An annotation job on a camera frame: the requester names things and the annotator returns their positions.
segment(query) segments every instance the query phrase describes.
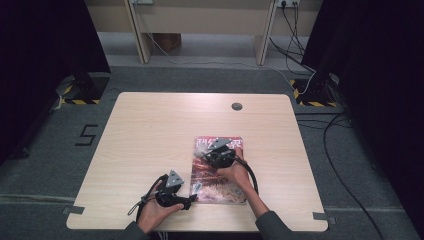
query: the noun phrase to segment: black curtain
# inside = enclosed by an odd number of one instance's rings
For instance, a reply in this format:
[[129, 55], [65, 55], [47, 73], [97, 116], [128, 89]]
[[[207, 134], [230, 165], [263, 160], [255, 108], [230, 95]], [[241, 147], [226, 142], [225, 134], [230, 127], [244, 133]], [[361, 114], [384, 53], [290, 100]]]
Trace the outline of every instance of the black curtain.
[[83, 0], [2, 1], [0, 26], [1, 164], [65, 77], [110, 69]]
[[[348, 0], [324, 0], [304, 64], [323, 62]], [[373, 159], [424, 239], [424, 1], [367, 1], [331, 72]]]

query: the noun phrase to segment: black cable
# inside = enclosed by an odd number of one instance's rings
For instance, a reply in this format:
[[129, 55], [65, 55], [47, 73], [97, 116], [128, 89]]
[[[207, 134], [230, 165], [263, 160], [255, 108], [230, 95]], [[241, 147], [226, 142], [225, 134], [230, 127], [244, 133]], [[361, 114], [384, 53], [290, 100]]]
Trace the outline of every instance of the black cable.
[[341, 113], [344, 113], [344, 112], [336, 112], [336, 113], [333, 113], [333, 112], [327, 112], [327, 113], [295, 113], [294, 115], [296, 115], [296, 116], [303, 116], [303, 115], [338, 115], [338, 114], [341, 114]]
[[255, 189], [256, 193], [259, 195], [258, 182], [256, 181], [256, 177], [255, 177], [255, 174], [253, 173], [253, 170], [249, 167], [249, 165], [245, 161], [241, 160], [239, 156], [234, 158], [234, 160], [240, 163], [249, 172], [250, 177], [252, 178], [253, 188]]
[[330, 123], [327, 125], [327, 127], [324, 130], [324, 134], [323, 134], [323, 143], [324, 143], [324, 150], [325, 150], [325, 155], [327, 156], [327, 159], [331, 165], [331, 167], [333, 168], [334, 173], [336, 174], [336, 177], [339, 179], [340, 183], [343, 185], [343, 187], [346, 189], [346, 191], [349, 193], [349, 195], [355, 200], [355, 202], [359, 205], [359, 207], [362, 209], [362, 211], [365, 213], [365, 215], [367, 215], [368, 219], [371, 221], [372, 225], [374, 226], [375, 230], [377, 231], [380, 239], [384, 239], [383, 235], [380, 231], [380, 229], [378, 228], [377, 224], [374, 222], [374, 219], [371, 217], [371, 215], [368, 213], [368, 211], [365, 209], [365, 207], [362, 205], [362, 203], [355, 197], [355, 195], [353, 195], [353, 193], [350, 191], [349, 187], [343, 182], [342, 178], [340, 177], [340, 174], [338, 173], [338, 171], [336, 170], [336, 167], [334, 166], [334, 163], [330, 157], [330, 154], [328, 153], [328, 149], [327, 149], [327, 142], [326, 142], [326, 136], [327, 136], [327, 131], [328, 129], [333, 125], [333, 122], [341, 115], [343, 115], [344, 112], [339, 113], [338, 115], [336, 115], [331, 121]]
[[[343, 122], [343, 121], [346, 121], [346, 120], [349, 120], [349, 119], [347, 119], [347, 118], [346, 119], [341, 119], [341, 120], [333, 123], [332, 125], [336, 125], [336, 126], [344, 127], [344, 128], [353, 128], [352, 126], [346, 126], [346, 125], [339, 124], [339, 122]], [[327, 123], [327, 124], [330, 123], [330, 122], [327, 122], [327, 121], [310, 120], [310, 119], [298, 119], [297, 121], [298, 122], [319, 122], [319, 123]], [[316, 128], [316, 129], [325, 129], [326, 128], [326, 127], [315, 127], [315, 126], [309, 126], [309, 125], [301, 125], [301, 126], [311, 127], [311, 128]]]
[[283, 49], [283, 48], [279, 47], [277, 44], [274, 43], [274, 41], [272, 40], [272, 38], [269, 38], [269, 40], [274, 45], [274, 47], [277, 48], [277, 51], [283, 51], [284, 53], [290, 53], [290, 54], [296, 54], [296, 55], [302, 56], [302, 54], [300, 54], [300, 53], [292, 52], [292, 51], [286, 51], [286, 49]]
[[299, 36], [297, 35], [297, 23], [299, 22], [299, 4], [297, 2], [294, 2], [293, 4], [294, 4], [294, 33], [295, 33], [295, 38], [297, 40], [297, 43], [299, 44], [298, 45], [299, 51], [303, 55], [305, 48], [303, 47], [302, 43], [299, 40]]
[[284, 9], [285, 9], [285, 7], [282, 7], [283, 16], [284, 16], [284, 18], [286, 19], [287, 24], [289, 25], [290, 32], [292, 33], [292, 37], [291, 37], [291, 39], [293, 40], [293, 37], [295, 37], [295, 38], [296, 38], [296, 40], [297, 40], [297, 43], [296, 43], [296, 41], [294, 42], [294, 43], [296, 44], [296, 46], [297, 46], [299, 49], [303, 49], [303, 50], [305, 50], [305, 49], [303, 48], [302, 44], [300, 44], [300, 41], [299, 41], [299, 39], [297, 38], [297, 34], [295, 34], [295, 32], [294, 32], [293, 28], [291, 27], [290, 21], [289, 21], [289, 19], [287, 18], [286, 13], [284, 12]]
[[[303, 67], [304, 69], [308, 70], [309, 72], [312, 72], [312, 73], [314, 72], [314, 70], [312, 70], [311, 68], [309, 68], [309, 67], [307, 67], [307, 66], [302, 65], [302, 63], [301, 63], [301, 62], [299, 62], [298, 60], [296, 60], [294, 57], [290, 56], [290, 55], [289, 55], [289, 53], [292, 53], [292, 52], [287, 51], [287, 50], [285, 50], [285, 49], [282, 49], [282, 48], [281, 48], [281, 47], [279, 47], [277, 44], [275, 44], [275, 43], [274, 43], [274, 41], [273, 41], [271, 38], [269, 38], [269, 39], [270, 39], [271, 43], [275, 46], [275, 48], [277, 48], [278, 52], [280, 52], [281, 54], [283, 54], [283, 55], [285, 55], [285, 56], [286, 56], [286, 65], [287, 65], [287, 57], [288, 57], [288, 58], [290, 58], [290, 60], [292, 60], [293, 62], [295, 62], [295, 63], [299, 64], [299, 66]], [[294, 73], [294, 74], [297, 74], [297, 75], [306, 75], [306, 76], [311, 76], [310, 74], [302, 74], [302, 73], [296, 73], [296, 72], [293, 72], [293, 71], [291, 71], [291, 69], [289, 68], [289, 66], [288, 66], [288, 65], [287, 65], [287, 69], [288, 69], [290, 72], [292, 72], [292, 73]]]

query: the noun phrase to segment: hand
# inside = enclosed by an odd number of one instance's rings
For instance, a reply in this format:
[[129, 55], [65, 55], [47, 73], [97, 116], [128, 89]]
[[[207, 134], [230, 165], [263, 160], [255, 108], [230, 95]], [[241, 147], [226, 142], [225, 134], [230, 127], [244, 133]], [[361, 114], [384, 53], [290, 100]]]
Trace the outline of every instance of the hand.
[[[160, 185], [160, 182], [155, 186], [153, 191], [156, 191], [156, 188]], [[162, 207], [156, 202], [156, 199], [153, 198], [149, 200], [143, 208], [143, 211], [140, 214], [138, 219], [138, 226], [143, 230], [145, 234], [149, 234], [151, 231], [155, 230], [169, 215], [178, 212], [183, 209], [184, 205], [182, 203], [172, 205], [170, 207]]]
[[[243, 150], [241, 148], [235, 148], [234, 150], [236, 151], [236, 155], [244, 161]], [[231, 167], [219, 168], [217, 173], [218, 175], [226, 177], [228, 180], [235, 183], [243, 192], [247, 189], [253, 188], [249, 181], [249, 175], [246, 168], [237, 161], [234, 161]]]

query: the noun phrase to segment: sleeve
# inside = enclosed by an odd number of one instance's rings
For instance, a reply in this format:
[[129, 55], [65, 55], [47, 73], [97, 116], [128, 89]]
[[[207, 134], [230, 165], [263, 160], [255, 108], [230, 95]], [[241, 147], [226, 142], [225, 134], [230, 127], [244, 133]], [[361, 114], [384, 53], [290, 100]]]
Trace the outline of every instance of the sleeve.
[[294, 240], [295, 234], [281, 221], [274, 211], [262, 214], [256, 219], [256, 226], [264, 240]]
[[117, 240], [149, 240], [147, 236], [135, 222], [125, 228], [124, 232], [117, 238]]

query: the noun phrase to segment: person's left hand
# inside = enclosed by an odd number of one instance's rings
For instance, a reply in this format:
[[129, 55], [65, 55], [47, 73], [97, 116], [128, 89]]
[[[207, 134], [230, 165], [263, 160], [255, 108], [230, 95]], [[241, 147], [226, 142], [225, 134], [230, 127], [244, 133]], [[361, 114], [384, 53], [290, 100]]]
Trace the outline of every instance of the person's left hand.
[[182, 203], [166, 208], [162, 207], [153, 197], [152, 200], [149, 200], [146, 203], [143, 210], [141, 211], [137, 224], [145, 234], [149, 234], [151, 231], [155, 230], [155, 228], [158, 227], [163, 222], [163, 220], [165, 220], [165, 218], [183, 208], [184, 204]]

